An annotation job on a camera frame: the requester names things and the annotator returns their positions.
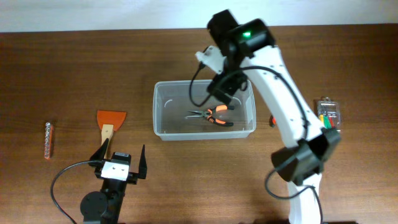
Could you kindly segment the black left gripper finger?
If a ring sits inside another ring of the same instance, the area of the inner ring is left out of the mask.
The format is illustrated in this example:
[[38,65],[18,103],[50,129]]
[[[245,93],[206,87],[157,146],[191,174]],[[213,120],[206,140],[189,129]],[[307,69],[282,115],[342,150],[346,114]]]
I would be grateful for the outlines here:
[[139,161],[139,179],[146,179],[147,176],[147,161],[146,161],[146,146],[142,146],[141,157]]
[[106,138],[100,148],[90,157],[91,161],[102,161],[106,155],[106,151],[109,145],[109,138]]

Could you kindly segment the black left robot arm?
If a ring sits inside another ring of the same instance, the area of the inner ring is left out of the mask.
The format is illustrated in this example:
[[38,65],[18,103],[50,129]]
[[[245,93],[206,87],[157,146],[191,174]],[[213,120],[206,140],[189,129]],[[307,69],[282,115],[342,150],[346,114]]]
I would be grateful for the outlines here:
[[115,152],[111,158],[105,158],[109,142],[106,139],[90,157],[89,165],[95,168],[95,176],[103,184],[99,191],[85,195],[80,203],[84,223],[117,223],[127,185],[136,185],[139,179],[145,179],[147,175],[145,148],[141,151],[139,170],[131,172],[131,155]]

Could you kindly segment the clear box of coloured tubes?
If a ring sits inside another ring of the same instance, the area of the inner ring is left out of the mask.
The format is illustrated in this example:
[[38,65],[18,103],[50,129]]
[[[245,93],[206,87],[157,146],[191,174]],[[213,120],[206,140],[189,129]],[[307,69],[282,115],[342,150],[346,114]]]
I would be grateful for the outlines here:
[[341,113],[338,102],[329,97],[323,97],[317,101],[317,115],[327,129],[341,131]]

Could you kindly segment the orange black long-nose pliers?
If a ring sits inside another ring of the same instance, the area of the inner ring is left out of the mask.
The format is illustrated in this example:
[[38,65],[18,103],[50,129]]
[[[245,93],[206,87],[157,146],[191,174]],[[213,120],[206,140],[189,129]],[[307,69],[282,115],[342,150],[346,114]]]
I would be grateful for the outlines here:
[[217,118],[217,114],[219,112],[224,112],[224,111],[233,111],[235,109],[234,106],[227,106],[227,105],[218,105],[214,108],[208,108],[207,110],[190,110],[190,113],[193,113],[193,115],[188,115],[185,118],[203,118],[210,123],[216,124],[218,126],[222,127],[232,127],[234,126],[233,122],[228,122],[228,121],[223,121],[221,119]]

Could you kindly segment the red black diagonal cutters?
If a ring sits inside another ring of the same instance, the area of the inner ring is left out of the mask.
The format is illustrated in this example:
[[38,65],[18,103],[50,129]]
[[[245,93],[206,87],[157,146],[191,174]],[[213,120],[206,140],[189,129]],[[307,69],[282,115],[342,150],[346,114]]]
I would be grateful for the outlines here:
[[270,127],[272,127],[272,128],[274,128],[274,127],[276,126],[276,120],[275,120],[275,118],[273,117],[273,115],[271,115],[270,118],[269,118],[269,125],[270,125]]

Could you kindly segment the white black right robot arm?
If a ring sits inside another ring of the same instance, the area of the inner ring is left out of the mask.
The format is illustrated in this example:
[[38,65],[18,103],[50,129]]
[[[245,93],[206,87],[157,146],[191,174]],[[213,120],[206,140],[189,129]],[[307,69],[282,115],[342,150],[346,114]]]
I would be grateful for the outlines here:
[[288,185],[289,223],[323,223],[319,186],[325,162],[341,141],[310,109],[290,76],[280,48],[261,19],[239,24],[229,10],[214,14],[207,24],[215,42],[197,59],[216,72],[210,96],[230,104],[250,80],[276,121],[284,147],[272,153],[274,168],[265,185],[278,174]]

